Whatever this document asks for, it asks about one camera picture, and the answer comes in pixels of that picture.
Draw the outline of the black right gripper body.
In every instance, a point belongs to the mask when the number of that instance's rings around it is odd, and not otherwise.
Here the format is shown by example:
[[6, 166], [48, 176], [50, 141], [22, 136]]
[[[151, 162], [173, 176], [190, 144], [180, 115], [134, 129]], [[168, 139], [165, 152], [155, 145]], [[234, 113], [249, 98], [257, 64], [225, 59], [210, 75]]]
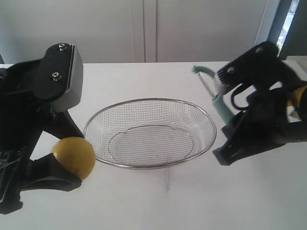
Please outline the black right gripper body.
[[288, 95], [282, 88], [270, 90], [265, 96], [254, 91], [247, 97], [248, 108], [232, 120], [234, 130], [230, 147], [235, 149], [275, 149], [288, 143], [307, 141], [307, 120], [287, 118]]

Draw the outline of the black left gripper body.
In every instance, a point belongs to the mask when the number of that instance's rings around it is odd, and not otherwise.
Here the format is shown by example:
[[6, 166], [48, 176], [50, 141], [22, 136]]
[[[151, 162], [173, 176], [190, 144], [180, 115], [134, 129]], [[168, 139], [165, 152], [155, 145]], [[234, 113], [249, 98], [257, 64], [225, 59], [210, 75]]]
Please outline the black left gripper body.
[[23, 207], [21, 186], [33, 150], [44, 131], [44, 109], [50, 106], [34, 96], [40, 60], [0, 70], [0, 212]]

